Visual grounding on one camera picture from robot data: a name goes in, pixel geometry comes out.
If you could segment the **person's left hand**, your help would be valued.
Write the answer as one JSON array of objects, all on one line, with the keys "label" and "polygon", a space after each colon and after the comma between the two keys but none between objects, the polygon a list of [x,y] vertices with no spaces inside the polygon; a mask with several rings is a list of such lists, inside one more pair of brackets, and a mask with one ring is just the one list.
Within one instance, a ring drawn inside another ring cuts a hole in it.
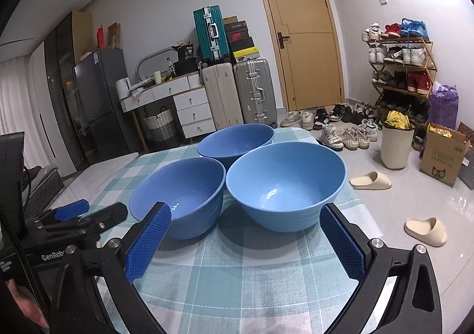
[{"label": "person's left hand", "polygon": [[39,327],[49,329],[39,307],[17,289],[15,281],[11,279],[6,282],[6,285],[24,316]]}]

